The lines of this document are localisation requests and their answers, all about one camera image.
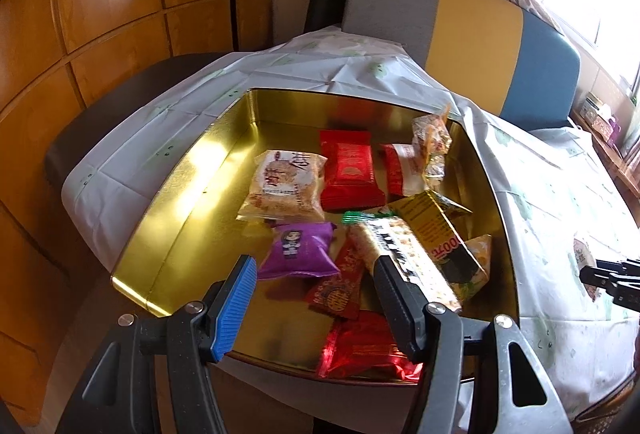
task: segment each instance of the clear plastic snack bag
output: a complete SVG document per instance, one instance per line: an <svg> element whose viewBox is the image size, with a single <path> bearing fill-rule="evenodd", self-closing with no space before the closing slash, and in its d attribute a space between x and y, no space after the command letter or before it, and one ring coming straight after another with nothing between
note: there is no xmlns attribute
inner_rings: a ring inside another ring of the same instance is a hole
<svg viewBox="0 0 640 434"><path fill-rule="evenodd" d="M442 114L425 114L414 118L415 156L421 167L422 178L427 186L436 190L444 179L444 157L451 146L451 136L447 130L449 106Z"/></svg>
<svg viewBox="0 0 640 434"><path fill-rule="evenodd" d="M320 173L324 156L310 152L268 150L255 158L257 169L238 219L287 222L324 221Z"/></svg>

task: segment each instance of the red candy wrapper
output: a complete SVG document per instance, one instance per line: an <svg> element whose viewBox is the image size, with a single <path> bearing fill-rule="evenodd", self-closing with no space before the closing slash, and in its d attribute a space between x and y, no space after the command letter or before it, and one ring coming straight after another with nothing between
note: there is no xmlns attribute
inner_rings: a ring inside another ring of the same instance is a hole
<svg viewBox="0 0 640 434"><path fill-rule="evenodd" d="M386 184L389 195L415 196L425 189L413 145L387 143L385 153Z"/></svg>
<svg viewBox="0 0 640 434"><path fill-rule="evenodd" d="M336 319L322 349L316 375L347 378L372 367L386 368L402 380L417 382L422 364L412 364L398 351L382 315L362 310L358 320Z"/></svg>
<svg viewBox="0 0 640 434"><path fill-rule="evenodd" d="M324 210L371 208L385 204L378 188L369 144L364 130L321 130L320 147L327 162L320 203Z"/></svg>
<svg viewBox="0 0 640 434"><path fill-rule="evenodd" d="M338 252L335 265L338 275L326 278L312 287L305 300L311 307L346 319L358 318L360 311L360 282L364 263L356 254L351 239Z"/></svg>

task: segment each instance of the white tablecloth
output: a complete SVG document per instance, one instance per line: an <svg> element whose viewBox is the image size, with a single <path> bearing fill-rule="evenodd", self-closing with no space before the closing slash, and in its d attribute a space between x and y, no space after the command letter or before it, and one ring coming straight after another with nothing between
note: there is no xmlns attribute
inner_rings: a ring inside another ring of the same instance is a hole
<svg viewBox="0 0 640 434"><path fill-rule="evenodd" d="M446 90L400 46L336 28L210 64L135 112L87 154L68 176L63 202L108 270L175 163L253 87L351 94L425 112L450 104L449 117L478 150L504 215L520 327L568 415L575 417L630 374L638 314L613 306L606 294L592 302L578 279L575 236L599 259L640 257L638 229L590 135L572 128L526 133Z"/></svg>

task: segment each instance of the snack package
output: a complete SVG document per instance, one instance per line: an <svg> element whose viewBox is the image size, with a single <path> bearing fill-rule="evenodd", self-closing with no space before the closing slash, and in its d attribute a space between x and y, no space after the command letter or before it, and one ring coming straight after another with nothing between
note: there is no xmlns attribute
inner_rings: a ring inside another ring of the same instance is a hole
<svg viewBox="0 0 640 434"><path fill-rule="evenodd" d="M320 194L324 210L385 204L385 193L374 176L370 138L371 134L363 130L320 131L320 148L327 157Z"/></svg>
<svg viewBox="0 0 640 434"><path fill-rule="evenodd" d="M364 263L349 238L338 252L335 265L340 273L316 284L305 300L314 309L346 319L356 319L360 311L360 282Z"/></svg>
<svg viewBox="0 0 640 434"><path fill-rule="evenodd" d="M484 234L484 236L474 237L465 241L465 245L478 261L478 264L482 267L486 276L489 277L491 270L491 236Z"/></svg>
<svg viewBox="0 0 640 434"><path fill-rule="evenodd" d="M268 150L256 157L258 168L238 219L322 222L319 177L326 158L308 152Z"/></svg>
<svg viewBox="0 0 640 434"><path fill-rule="evenodd" d="M322 349L316 375L347 378L373 367L388 369L401 380L418 382L422 364L412 364L398 350L382 315L363 310L358 320L335 319Z"/></svg>
<svg viewBox="0 0 640 434"><path fill-rule="evenodd" d="M441 302L455 313L462 309L447 281L401 218L357 222L349 227L348 236L369 273L373 274L381 255L388 255L402 278L416 284L429 302Z"/></svg>
<svg viewBox="0 0 640 434"><path fill-rule="evenodd" d="M582 237L578 239L578 234L574 235L574 254L575 260L578 263L578 274L580 273L580 270L585 266L597 266L596 260L593 258L593 255L591 254L589 247L586 244L586 240ZM596 299L602 292L600 288L591 286L590 284L583 285L591 301L596 302Z"/></svg>
<svg viewBox="0 0 640 434"><path fill-rule="evenodd" d="M489 276L444 215L432 192L422 192L388 206L406 221L461 302L487 283Z"/></svg>
<svg viewBox="0 0 640 434"><path fill-rule="evenodd" d="M469 214L473 213L468 208L459 205L454 200L444 197L442 194L436 192L435 190L431 190L428 192L434 199L434 201L438 204L440 210L443 211L444 215L446 215L447 218L451 220L459 218L461 216L468 216Z"/></svg>
<svg viewBox="0 0 640 434"><path fill-rule="evenodd" d="M386 186L390 196L413 196L425 189L413 145L387 143L385 153Z"/></svg>
<svg viewBox="0 0 640 434"><path fill-rule="evenodd" d="M385 205L384 207L378 208L378 211L375 213L363 212L361 210L347 210L342 214L340 222L342 224L356 224L380 218L396 218L397 216L398 214L396 214L395 211Z"/></svg>
<svg viewBox="0 0 640 434"><path fill-rule="evenodd" d="M282 224L273 229L273 245L260 265L258 280L278 277L327 277L340 273L329 257L333 223Z"/></svg>
<svg viewBox="0 0 640 434"><path fill-rule="evenodd" d="M444 178L444 157L451 146L447 130L449 107L443 114L425 114L414 118L415 155L420 161L421 175L427 188L437 189Z"/></svg>

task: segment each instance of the chair backrest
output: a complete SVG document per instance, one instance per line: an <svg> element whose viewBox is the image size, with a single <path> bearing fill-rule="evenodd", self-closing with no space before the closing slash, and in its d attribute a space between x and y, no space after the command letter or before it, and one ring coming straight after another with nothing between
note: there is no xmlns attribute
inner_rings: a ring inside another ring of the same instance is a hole
<svg viewBox="0 0 640 434"><path fill-rule="evenodd" d="M347 0L342 29L401 43L446 88L520 128L567 122L580 57L506 0Z"/></svg>

